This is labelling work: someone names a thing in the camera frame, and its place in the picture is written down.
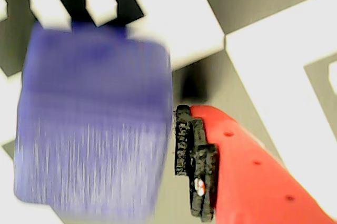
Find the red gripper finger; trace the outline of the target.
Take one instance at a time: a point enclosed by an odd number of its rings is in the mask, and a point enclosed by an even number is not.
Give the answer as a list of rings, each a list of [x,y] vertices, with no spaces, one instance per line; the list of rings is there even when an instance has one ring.
[[[202,222],[334,223],[225,112],[213,106],[177,106],[175,141],[175,174],[188,177],[191,214]]]

